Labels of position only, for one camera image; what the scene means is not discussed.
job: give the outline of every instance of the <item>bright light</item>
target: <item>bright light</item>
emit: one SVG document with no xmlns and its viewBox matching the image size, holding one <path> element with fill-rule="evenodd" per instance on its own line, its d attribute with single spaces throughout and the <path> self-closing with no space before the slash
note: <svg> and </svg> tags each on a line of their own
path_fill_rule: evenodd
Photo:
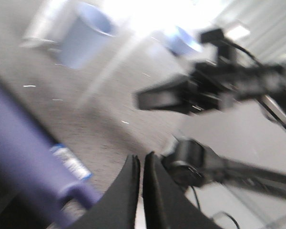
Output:
<svg viewBox="0 0 286 229">
<path fill-rule="evenodd" d="M 250 30 L 241 24 L 235 25 L 225 33 L 225 36 L 233 41 L 246 37 L 248 35 L 250 35 Z"/>
</svg>

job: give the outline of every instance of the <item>sticker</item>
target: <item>sticker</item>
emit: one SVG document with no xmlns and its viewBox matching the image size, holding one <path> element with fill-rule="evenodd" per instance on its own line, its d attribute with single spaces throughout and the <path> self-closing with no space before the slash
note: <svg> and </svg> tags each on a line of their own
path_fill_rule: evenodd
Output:
<svg viewBox="0 0 286 229">
<path fill-rule="evenodd" d="M 56 144 L 50 149 L 50 151 L 79 180 L 87 180 L 92 177 L 92 173 L 88 168 L 65 145 Z"/>
</svg>

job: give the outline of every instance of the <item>blue bucket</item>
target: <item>blue bucket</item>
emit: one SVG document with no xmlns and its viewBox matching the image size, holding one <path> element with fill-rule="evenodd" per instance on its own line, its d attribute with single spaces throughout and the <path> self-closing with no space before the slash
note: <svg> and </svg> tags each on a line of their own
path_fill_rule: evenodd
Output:
<svg viewBox="0 0 286 229">
<path fill-rule="evenodd" d="M 201 52 L 201 46 L 184 29 L 175 26 L 174 31 L 166 34 L 166 48 L 176 56 Z"/>
<path fill-rule="evenodd" d="M 90 60 L 114 36 L 115 26 L 97 7 L 80 2 L 77 19 L 60 45 L 58 60 L 78 69 Z"/>
</svg>

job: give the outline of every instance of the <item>purple handle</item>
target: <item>purple handle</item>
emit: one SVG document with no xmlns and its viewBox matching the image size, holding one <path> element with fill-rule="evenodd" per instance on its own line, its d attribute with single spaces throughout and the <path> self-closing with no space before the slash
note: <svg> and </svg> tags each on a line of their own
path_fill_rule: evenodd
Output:
<svg viewBox="0 0 286 229">
<path fill-rule="evenodd" d="M 74 222 L 61 211 L 66 200 L 74 198 L 89 209 L 101 195 L 50 153 L 54 144 L 0 88 L 0 176 L 37 214 L 65 228 Z"/>
</svg>

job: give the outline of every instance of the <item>blue trash can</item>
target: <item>blue trash can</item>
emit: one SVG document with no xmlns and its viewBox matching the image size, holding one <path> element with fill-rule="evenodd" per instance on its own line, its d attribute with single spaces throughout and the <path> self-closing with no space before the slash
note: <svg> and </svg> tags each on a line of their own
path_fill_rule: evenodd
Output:
<svg viewBox="0 0 286 229">
<path fill-rule="evenodd" d="M 202 48 L 184 29 L 175 26 L 174 31 L 166 35 L 166 48 L 175 56 L 201 52 Z"/>
<path fill-rule="evenodd" d="M 80 2 L 77 18 L 60 44 L 58 60 L 73 69 L 81 68 L 114 36 L 115 26 L 97 7 Z"/>
</svg>

